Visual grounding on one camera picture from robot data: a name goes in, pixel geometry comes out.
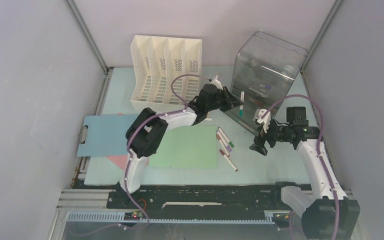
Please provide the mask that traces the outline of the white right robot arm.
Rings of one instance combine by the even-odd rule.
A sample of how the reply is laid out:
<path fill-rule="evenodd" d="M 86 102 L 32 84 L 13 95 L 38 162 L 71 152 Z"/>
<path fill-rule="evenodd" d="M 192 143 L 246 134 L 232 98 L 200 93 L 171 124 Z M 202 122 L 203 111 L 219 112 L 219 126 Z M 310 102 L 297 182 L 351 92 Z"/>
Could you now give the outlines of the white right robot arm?
<path fill-rule="evenodd" d="M 329 164 L 325 144 L 319 140 L 320 129 L 309 125 L 306 108 L 288 107 L 285 124 L 272 119 L 267 109 L 257 109 L 253 120 L 258 125 L 258 134 L 250 150 L 266 156 L 265 144 L 270 148 L 276 143 L 292 144 L 310 181 L 312 196 L 294 183 L 287 183 L 271 194 L 271 204 L 277 209 L 289 206 L 299 215 L 302 231 L 308 239 L 351 239 L 360 205 L 355 199 L 349 199 L 340 186 Z"/>

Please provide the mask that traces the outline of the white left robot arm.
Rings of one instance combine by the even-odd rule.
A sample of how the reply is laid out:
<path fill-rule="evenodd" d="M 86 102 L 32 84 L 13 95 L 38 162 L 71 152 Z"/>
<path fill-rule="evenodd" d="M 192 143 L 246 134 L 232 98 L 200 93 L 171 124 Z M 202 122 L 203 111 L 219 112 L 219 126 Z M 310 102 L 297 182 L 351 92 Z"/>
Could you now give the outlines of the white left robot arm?
<path fill-rule="evenodd" d="M 144 108 L 125 135 L 127 163 L 124 177 L 119 181 L 123 191 L 118 201 L 125 208 L 136 206 L 138 202 L 136 191 L 141 186 L 146 161 L 157 152 L 167 131 L 197 125 L 206 119 L 211 111 L 226 112 L 243 104 L 243 101 L 233 96 L 227 87 L 219 88 L 208 83 L 182 109 L 157 113 L 149 107 Z"/>

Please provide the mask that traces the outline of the brown capped white marker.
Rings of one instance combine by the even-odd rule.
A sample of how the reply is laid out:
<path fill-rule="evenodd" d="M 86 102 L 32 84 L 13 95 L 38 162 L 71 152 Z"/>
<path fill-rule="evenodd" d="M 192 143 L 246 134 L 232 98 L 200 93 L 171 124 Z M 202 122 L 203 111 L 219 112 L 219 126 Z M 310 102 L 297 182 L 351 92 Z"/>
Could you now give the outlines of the brown capped white marker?
<path fill-rule="evenodd" d="M 227 157 L 229 157 L 230 154 L 229 154 L 229 152 L 228 152 L 226 146 L 224 145 L 224 142 L 222 141 L 222 139 L 221 139 L 221 137 L 220 137 L 220 135 L 219 135 L 218 133 L 216 133 L 216 138 L 217 138 L 218 142 L 220 143 L 220 145 L 221 145 L 221 149 L 223 150 L 223 152 L 225 153 L 225 155 L 226 155 Z"/>

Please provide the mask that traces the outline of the teal capped white marker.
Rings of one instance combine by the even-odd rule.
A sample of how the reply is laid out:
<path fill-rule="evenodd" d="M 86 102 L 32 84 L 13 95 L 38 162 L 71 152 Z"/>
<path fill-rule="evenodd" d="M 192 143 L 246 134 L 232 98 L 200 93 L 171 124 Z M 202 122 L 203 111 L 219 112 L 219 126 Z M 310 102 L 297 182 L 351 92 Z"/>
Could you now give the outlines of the teal capped white marker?
<path fill-rule="evenodd" d="M 245 99 L 245 92 L 243 90 L 240 92 L 239 99 L 241 101 L 241 105 L 239 107 L 239 117 L 242 117 L 244 114 L 244 99 Z"/>

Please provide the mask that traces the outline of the red capped white marker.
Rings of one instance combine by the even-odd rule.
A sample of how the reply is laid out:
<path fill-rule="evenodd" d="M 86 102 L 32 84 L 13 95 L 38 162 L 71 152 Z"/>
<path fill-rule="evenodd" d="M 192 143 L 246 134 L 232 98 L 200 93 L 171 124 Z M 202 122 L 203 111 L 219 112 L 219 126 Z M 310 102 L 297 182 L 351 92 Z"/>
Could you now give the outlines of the red capped white marker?
<path fill-rule="evenodd" d="M 223 158 L 228 162 L 228 164 L 233 168 L 235 172 L 238 171 L 238 168 L 234 165 L 234 163 L 230 160 L 230 158 L 227 156 L 227 154 L 223 150 L 219 150 Z"/>

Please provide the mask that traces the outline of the transparent grey drawer box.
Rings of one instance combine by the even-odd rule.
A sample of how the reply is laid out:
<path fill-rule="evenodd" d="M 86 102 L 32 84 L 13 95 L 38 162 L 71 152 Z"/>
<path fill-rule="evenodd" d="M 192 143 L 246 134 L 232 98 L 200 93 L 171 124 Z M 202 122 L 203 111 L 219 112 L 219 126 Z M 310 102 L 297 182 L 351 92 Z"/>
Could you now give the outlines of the transparent grey drawer box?
<path fill-rule="evenodd" d="M 238 99 L 244 91 L 243 116 L 239 117 L 239 108 L 226 115 L 257 135 L 258 125 L 253 120 L 256 110 L 268 109 L 287 95 L 307 56 L 308 51 L 299 45 L 262 30 L 254 32 L 238 51 L 230 87 Z"/>

